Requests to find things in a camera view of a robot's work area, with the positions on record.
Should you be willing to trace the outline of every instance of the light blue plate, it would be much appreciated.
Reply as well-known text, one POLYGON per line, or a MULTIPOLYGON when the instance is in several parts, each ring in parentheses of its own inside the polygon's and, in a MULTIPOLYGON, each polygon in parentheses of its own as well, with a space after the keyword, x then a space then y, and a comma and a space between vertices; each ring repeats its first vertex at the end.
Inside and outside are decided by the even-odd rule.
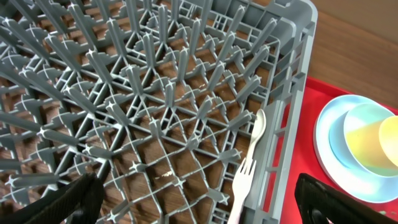
POLYGON ((348 168, 335 156, 329 142, 331 125, 348 110, 361 103, 375 103, 363 96, 343 95, 331 100, 315 123, 315 153, 329 178, 350 195, 371 203, 385 203, 398 198, 398 178, 381 177, 370 172, 348 168))

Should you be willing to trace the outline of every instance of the red tray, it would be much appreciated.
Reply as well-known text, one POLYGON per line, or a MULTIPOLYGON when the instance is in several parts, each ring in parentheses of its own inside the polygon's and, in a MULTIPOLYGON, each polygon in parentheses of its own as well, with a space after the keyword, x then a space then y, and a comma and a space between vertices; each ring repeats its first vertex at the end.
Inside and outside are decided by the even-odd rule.
MULTIPOLYGON (((300 121, 298 124, 297 137, 294 146, 292 165, 290 166, 289 179, 287 181, 285 201, 282 210, 281 224, 300 224, 301 216, 294 198, 294 188, 300 173, 307 173, 314 178, 328 184, 343 192, 331 179, 324 173, 318 162, 313 147, 313 127, 322 108, 334 97, 350 94, 346 90, 323 83, 314 78, 308 77, 300 121)), ((398 114, 397 109, 387 106, 392 112, 398 114)), ((373 204, 363 202, 375 211, 385 211, 386 215, 394 220, 398 220, 398 200, 373 204)))

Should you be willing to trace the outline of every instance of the yellow cup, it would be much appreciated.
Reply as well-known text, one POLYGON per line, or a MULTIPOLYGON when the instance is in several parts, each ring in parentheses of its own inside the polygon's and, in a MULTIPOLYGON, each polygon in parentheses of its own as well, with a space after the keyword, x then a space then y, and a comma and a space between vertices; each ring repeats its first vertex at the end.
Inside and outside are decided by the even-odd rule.
POLYGON ((354 157, 370 171, 390 176, 398 172, 398 116, 346 133, 354 157))

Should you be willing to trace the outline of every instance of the black object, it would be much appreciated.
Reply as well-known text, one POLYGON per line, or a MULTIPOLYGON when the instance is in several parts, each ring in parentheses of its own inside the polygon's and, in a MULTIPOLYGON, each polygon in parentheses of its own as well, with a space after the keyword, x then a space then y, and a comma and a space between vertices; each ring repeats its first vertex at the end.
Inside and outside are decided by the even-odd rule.
POLYGON ((0 223, 60 223, 71 216, 71 223, 96 223, 105 191, 96 174, 84 174, 76 181, 50 192, 42 199, 0 219, 0 223))
POLYGON ((300 174, 295 198, 303 224, 397 224, 308 174, 300 174))

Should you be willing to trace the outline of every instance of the light blue cup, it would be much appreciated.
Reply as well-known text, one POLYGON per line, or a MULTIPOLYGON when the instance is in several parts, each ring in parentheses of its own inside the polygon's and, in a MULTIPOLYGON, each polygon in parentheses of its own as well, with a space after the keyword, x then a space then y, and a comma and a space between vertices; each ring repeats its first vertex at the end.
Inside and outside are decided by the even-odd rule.
POLYGON ((379 175, 363 166, 353 155, 346 142, 346 133, 354 131, 368 124, 382 121, 394 116, 393 112, 376 103, 362 103, 351 110, 342 114, 331 125, 329 131, 329 142, 333 153, 337 159, 347 168, 356 169, 363 172, 370 172, 381 177, 394 177, 398 172, 384 172, 385 175, 379 175))

